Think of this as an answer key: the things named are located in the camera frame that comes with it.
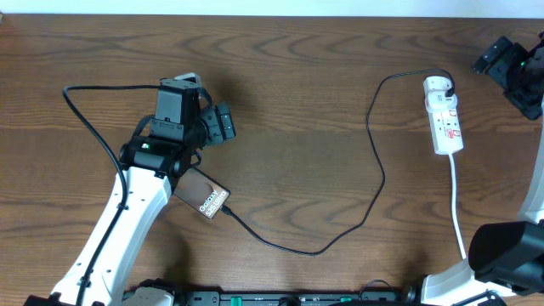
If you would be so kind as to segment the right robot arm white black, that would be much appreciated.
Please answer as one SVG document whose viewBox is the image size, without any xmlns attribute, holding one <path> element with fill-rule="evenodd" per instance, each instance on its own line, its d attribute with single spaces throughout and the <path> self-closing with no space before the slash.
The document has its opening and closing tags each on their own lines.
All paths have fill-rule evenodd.
<svg viewBox="0 0 544 306">
<path fill-rule="evenodd" d="M 401 299 L 477 305 L 543 292 L 543 39 L 480 38 L 468 71 L 425 71 L 424 131 L 442 160 L 449 265 Z"/>
</svg>

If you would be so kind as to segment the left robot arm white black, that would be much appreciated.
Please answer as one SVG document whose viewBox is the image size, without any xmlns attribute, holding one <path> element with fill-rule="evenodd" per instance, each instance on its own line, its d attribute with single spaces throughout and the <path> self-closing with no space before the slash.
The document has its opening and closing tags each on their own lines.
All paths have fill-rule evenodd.
<svg viewBox="0 0 544 306">
<path fill-rule="evenodd" d="M 195 73 L 164 78 L 155 87 L 156 112 L 142 118 L 120 154 L 105 210 L 85 247 L 48 297 L 28 305 L 180 305 L 181 293 L 158 280 L 128 291 L 128 277 L 151 225 L 171 196 L 213 219 L 230 191 L 192 159 L 235 137 L 230 109 L 214 105 Z"/>
</svg>

